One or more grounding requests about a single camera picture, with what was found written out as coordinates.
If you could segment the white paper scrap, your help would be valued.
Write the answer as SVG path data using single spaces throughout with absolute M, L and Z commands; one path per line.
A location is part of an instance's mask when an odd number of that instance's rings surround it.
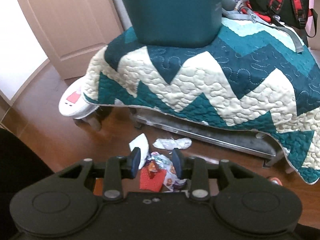
M 145 165 L 146 158 L 149 154 L 149 142 L 144 133 L 140 134 L 129 143 L 129 148 L 131 151 L 136 147 L 140 149 L 139 169 L 141 170 Z

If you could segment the dark teal trash bin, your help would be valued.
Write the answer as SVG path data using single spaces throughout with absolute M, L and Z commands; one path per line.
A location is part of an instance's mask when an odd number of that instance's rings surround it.
M 222 25 L 222 0 L 122 0 L 140 43 L 200 48 Z

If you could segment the colourful printed snack wrapper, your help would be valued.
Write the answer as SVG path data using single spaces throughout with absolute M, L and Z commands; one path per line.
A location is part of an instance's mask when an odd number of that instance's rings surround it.
M 168 157 L 159 154 L 158 152 L 152 152 L 148 155 L 147 160 L 155 161 L 155 163 L 161 171 L 166 171 L 166 175 L 163 180 L 163 185 L 169 191 L 177 191 L 185 187 L 187 180 L 178 178 L 174 165 Z

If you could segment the white crumpled wrapper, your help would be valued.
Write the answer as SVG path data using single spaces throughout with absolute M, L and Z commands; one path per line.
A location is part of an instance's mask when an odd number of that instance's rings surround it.
M 153 147 L 171 151 L 175 148 L 179 150 L 186 150 L 192 145 L 192 140 L 190 138 L 180 138 L 180 139 L 157 139 L 153 143 Z

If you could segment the orange ribbed wrapper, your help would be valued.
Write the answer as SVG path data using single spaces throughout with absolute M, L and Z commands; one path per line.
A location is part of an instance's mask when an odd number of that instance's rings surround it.
M 150 178 L 147 169 L 145 167 L 142 168 L 140 172 L 139 188 L 141 190 L 159 192 L 163 186 L 166 174 L 166 170 L 160 169 L 160 171 L 155 173 L 153 178 Z

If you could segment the teal white chevron quilt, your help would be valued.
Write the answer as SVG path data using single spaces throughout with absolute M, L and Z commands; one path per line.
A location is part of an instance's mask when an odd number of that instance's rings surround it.
M 207 46 L 177 48 L 142 44 L 130 28 L 92 57 L 82 92 L 94 105 L 267 133 L 306 183 L 319 181 L 319 66 L 282 31 L 224 18 Z

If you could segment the light brown wooden door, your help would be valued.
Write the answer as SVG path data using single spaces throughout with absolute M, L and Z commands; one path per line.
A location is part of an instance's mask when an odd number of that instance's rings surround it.
M 62 79 L 83 76 L 97 51 L 123 32 L 112 0 L 18 0 Z

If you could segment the purple grey backpack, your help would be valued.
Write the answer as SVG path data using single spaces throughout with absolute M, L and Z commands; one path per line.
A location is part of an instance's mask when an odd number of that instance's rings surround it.
M 295 46 L 294 51 L 296 53 L 302 53 L 304 51 L 303 42 L 293 30 L 285 27 L 282 24 L 280 24 L 280 26 L 277 26 L 275 24 L 268 23 L 248 7 L 241 7 L 241 5 L 243 5 L 245 1 L 248 0 L 222 0 L 223 16 L 230 20 L 251 21 L 253 23 L 265 25 L 268 28 L 274 28 L 283 31 L 291 38 L 292 43 Z

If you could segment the red black backpack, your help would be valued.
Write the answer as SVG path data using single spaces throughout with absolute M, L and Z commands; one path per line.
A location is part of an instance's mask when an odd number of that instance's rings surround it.
M 248 0 L 247 4 L 258 16 L 268 23 L 276 20 L 300 29 L 303 37 L 310 36 L 306 32 L 308 19 L 312 17 L 317 25 L 317 13 L 309 7 L 310 0 Z

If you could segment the dark metal bed frame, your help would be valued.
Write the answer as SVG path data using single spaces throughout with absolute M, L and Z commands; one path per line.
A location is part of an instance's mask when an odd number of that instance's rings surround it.
M 144 125 L 202 142 L 261 157 L 271 167 L 285 157 L 280 144 L 270 135 L 257 131 L 229 131 L 213 128 L 143 108 L 129 108 L 135 128 Z

